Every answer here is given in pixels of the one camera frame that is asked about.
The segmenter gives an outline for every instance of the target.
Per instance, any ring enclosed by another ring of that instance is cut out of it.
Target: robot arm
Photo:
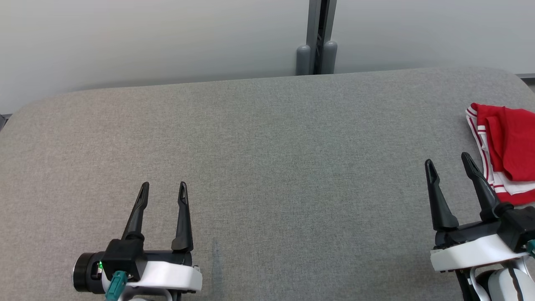
[[[531,300],[535,283],[525,260],[535,247],[535,208],[515,209],[500,203],[468,153],[462,161],[477,193],[480,222],[459,225],[439,187],[440,178],[431,160],[425,162],[433,229],[437,231],[431,251],[433,268],[455,272],[465,301]],[[476,269],[501,264],[502,269]]]
[[[149,183],[141,185],[121,239],[113,239],[106,251],[82,254],[73,270],[77,291],[105,294],[109,301],[137,295],[164,296],[180,300],[182,294],[202,289],[202,274],[192,263],[193,236],[186,183],[180,183],[177,235],[170,251],[144,251],[141,234],[143,210],[147,207]]]

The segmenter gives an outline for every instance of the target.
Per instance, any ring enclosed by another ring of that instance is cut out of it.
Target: gray fabric table
[[[461,223],[478,202],[471,102],[535,110],[513,74],[476,67],[75,92],[0,132],[0,297],[77,293],[82,252],[122,234],[150,182],[146,250],[168,250],[188,184],[203,291],[184,300],[453,300],[433,271],[424,161]]]

